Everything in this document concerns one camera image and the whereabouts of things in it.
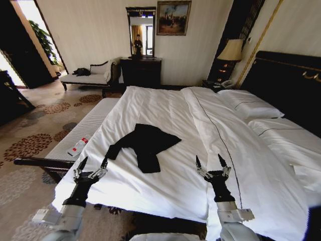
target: small bottle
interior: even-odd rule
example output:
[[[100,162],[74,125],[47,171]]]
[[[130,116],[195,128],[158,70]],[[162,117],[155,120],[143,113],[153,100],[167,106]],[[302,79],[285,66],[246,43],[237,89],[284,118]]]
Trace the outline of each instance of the small bottle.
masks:
[[[75,144],[75,146],[69,148],[67,153],[72,157],[77,156],[84,149],[90,138],[90,135],[85,135],[79,142]]]

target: patterned carpet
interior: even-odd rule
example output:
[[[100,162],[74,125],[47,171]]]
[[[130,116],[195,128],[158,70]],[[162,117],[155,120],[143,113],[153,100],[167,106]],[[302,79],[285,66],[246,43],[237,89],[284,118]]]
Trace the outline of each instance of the patterned carpet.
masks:
[[[16,166],[14,158],[45,157],[98,103],[101,89],[67,85],[59,80],[21,89],[36,109],[0,127],[0,240],[36,241],[49,228],[31,222],[40,208],[52,208],[55,184],[38,167]],[[120,97],[121,94],[108,94]],[[165,219],[123,210],[114,215],[107,207],[88,204],[79,240],[128,240],[135,233],[186,232],[205,235],[204,224]]]

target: green plant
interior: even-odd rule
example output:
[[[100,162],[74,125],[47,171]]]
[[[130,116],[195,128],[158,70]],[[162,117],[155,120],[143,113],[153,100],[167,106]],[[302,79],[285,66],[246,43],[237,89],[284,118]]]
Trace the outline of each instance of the green plant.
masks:
[[[51,47],[52,44],[47,39],[47,36],[49,36],[49,34],[46,31],[44,31],[41,28],[39,28],[39,25],[36,24],[34,21],[29,20],[29,23],[30,23],[32,29],[34,30],[34,32],[35,32],[35,34],[36,34],[36,36],[37,36],[42,48],[44,49],[44,51],[45,51],[50,63],[60,66],[58,64],[58,61],[57,61],[57,58],[56,58],[56,54],[53,52],[53,49]]]

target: bed frame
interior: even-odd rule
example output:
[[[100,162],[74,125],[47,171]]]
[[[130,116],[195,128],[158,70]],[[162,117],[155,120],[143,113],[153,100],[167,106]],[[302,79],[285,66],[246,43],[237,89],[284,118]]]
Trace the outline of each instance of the bed frame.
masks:
[[[321,57],[259,51],[241,89],[278,108],[287,119],[321,137]],[[15,159],[16,165],[39,166],[57,183],[73,161],[42,158]],[[321,207],[310,209],[304,240],[321,236]]]

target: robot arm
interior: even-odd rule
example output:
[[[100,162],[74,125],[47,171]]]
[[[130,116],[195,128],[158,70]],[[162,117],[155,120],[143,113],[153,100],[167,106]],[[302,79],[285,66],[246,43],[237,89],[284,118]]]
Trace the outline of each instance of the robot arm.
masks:
[[[238,209],[235,198],[226,187],[225,181],[229,177],[231,167],[226,165],[225,160],[218,154],[222,170],[205,171],[202,169],[199,158],[196,156],[197,172],[204,177],[205,181],[213,186],[215,193],[214,201],[217,204],[217,213],[222,225],[221,239],[224,241],[259,241],[258,236],[240,222],[254,219],[250,209]]]
[[[88,157],[80,162],[74,170],[76,186],[69,198],[67,198],[60,212],[47,209],[38,210],[33,221],[53,224],[51,228],[55,232],[47,235],[42,241],[76,241],[82,222],[82,213],[86,207],[88,192],[94,183],[98,182],[107,172],[106,168],[99,168],[95,172],[83,172]]]

